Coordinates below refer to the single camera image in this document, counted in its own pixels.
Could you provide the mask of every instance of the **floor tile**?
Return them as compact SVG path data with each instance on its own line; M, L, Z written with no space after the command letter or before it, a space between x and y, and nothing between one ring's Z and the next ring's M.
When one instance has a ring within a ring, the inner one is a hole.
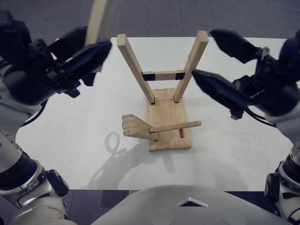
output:
M7 224L9 214L12 210L13 205L7 201L5 198L0 196L0 216L4 220L4 224Z
M36 29L36 28L30 29L31 40L35 41L37 39L43 39L45 37L47 31L48 31L47 27L39 28L39 29Z
M266 0L271 9L295 10L289 0Z
M134 194L135 192L138 192L138 190L129 190L128 195L132 195L132 194Z
M113 208L129 194L126 190L104 190L102 194L101 207Z
M267 8L269 5L265 0L239 0L243 8Z
M213 8L217 25L247 25L248 22L241 8Z
M210 0L213 8L232 8L240 7L239 0Z
M256 38L293 38L296 30L280 27L251 26Z
M74 27L50 27L45 36L44 36L44 41L50 45L52 44L57 38L62 37L69 31L71 31Z
M118 34L126 34L127 37L146 37L147 30L147 25L117 25L112 36L116 37Z
M208 35L211 37L210 32L216 29L216 25L183 25L183 36L184 37L196 37L199 30L207 31Z
M33 12L34 6L38 3L38 0L0 0L0 9L8 10L13 14Z
M56 4L59 6L59 9L63 13L67 13L68 11L86 11L91 12L94 0L63 0L61 4ZM51 4L51 0L47 0L46 4Z
M44 27L57 26L55 18L57 17L58 13L58 9L52 11L34 12L30 16L26 24L29 29L40 29Z
M282 27L300 29L300 11L274 10Z
M150 0L150 7L179 7L180 0Z
M149 26L147 37L182 37L182 27L180 25Z
M148 7L123 7L117 25L147 25Z
M184 25L215 24L211 7L182 7L181 18Z
M300 10L300 1L299 0L290 0L294 5L295 9Z
M80 11L59 11L55 18L53 27L79 27L87 26L89 24L90 11L80 10Z
M150 7L149 25L180 25L180 7Z
M127 7L148 7L150 0L124 0L124 6Z
M233 30L245 38L253 38L254 33L249 25L219 25L218 29Z
M274 13L270 9L244 9L247 20L253 26L279 27Z
M210 0L181 0L181 7L210 7Z
M10 215L9 215L9 218L8 218L8 221L7 221L7 224L10 224L12 222L12 220L15 218L18 211L19 211L19 209L13 205Z
M101 208L102 191L75 190L69 219L79 225L89 225L107 210Z
M72 206L72 201L74 197L74 190L69 190L69 192L63 197L62 202L64 203L66 207L67 217L70 216L70 210Z

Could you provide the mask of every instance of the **cable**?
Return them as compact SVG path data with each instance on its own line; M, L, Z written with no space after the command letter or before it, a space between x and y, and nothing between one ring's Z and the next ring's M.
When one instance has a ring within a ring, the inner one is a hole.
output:
M260 116L260 115L258 115L258 114L256 114L256 113L254 113L253 111L251 111L248 107L247 107L247 110L248 110L248 114L252 114L253 116L255 116L255 117L257 117L257 118L260 118L260 119L262 119L262 120L266 120L263 116Z
M47 104L47 101L48 101L48 100L44 101L44 102L41 104L41 106L42 106L41 110L38 111L38 113L37 113L33 118L31 118L30 120L26 121L21 127L24 127L24 126L26 126L26 125L32 123L33 121L35 121L35 120L42 114L42 112L44 111L44 109L45 109L45 107L46 107L46 104Z
M257 117L254 115L255 113L252 112L249 108L248 108L248 109L245 109L245 112L246 112L249 116L251 116L253 119L255 119L255 120L257 120L257 121L259 121L259 122L261 122L261 123L263 123L263 124L265 124L265 125L268 125L268 126L273 127L273 128L276 127L276 126L274 126L273 124L270 124L270 123L268 123L268 122L266 122L266 121L263 121L263 120L257 118Z

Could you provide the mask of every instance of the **black tape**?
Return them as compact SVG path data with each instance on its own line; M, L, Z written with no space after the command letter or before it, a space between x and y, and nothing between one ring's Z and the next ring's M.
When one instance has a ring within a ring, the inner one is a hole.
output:
M186 73L177 73L175 80L182 80L184 78L184 74L186 74Z
M155 74L142 74L145 81L154 81Z

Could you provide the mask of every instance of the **wooden post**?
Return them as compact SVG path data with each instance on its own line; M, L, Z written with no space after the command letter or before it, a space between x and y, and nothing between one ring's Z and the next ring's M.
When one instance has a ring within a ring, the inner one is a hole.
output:
M182 80L179 81L177 88L174 93L175 102L180 102L184 91L186 90L188 83L192 77L192 70L196 68L200 58L203 55L205 47L208 43L208 35L206 31L199 31L195 42L193 44L192 50L188 56L187 63L184 67L185 75Z
M123 0L94 0L85 45L111 39L122 4Z
M151 134L148 130L153 128L145 121L134 116L133 114L123 115L122 116L122 128L124 136L128 137L137 137L148 140L157 140L158 134Z
M135 76L137 82L139 83L141 89L143 90L148 101L154 103L154 94L147 81L144 80L142 76L142 68L133 52L131 45L125 34L119 34L117 36L117 46L121 51L125 61L127 62L129 68L131 69L133 75Z
M193 128L202 125L201 121L193 121L193 122L187 122L187 123L178 123L178 124L171 124L161 127L154 127L149 128L150 133L155 132L163 132L163 131L169 131L169 130L180 130L184 128Z

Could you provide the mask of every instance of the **wooden stick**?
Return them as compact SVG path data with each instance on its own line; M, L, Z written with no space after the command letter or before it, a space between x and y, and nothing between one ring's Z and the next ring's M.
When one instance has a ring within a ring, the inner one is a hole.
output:
M148 129L153 128L151 125L134 116L133 114L122 116L123 135L128 137L137 137L148 140L158 140L158 134L149 133Z
M188 83L192 77L192 70L196 68L200 58L208 43L208 35L206 31L199 31L195 42L193 44L192 50L188 56L187 63L184 67L186 74L183 80L179 81L174 94L175 102L180 102L184 91L186 90Z
M162 71L162 72L142 72L145 81L168 81L168 80L182 80L184 77L184 70L177 71Z
M163 132L168 130L177 130L177 129L184 129L184 128L193 128L202 125L201 121L193 121L193 122L187 122L187 123L179 123L179 124L172 124L172 125L166 125L161 127L154 127L149 128L150 133L155 132Z
M139 83L141 89L143 90L146 98L151 104L154 103L154 94L148 82L146 82L142 76L142 68L125 34L119 34L117 36L117 46L121 51L129 68L131 69L133 75L135 76L137 82Z
M111 39L122 3L123 0L94 0L85 45Z

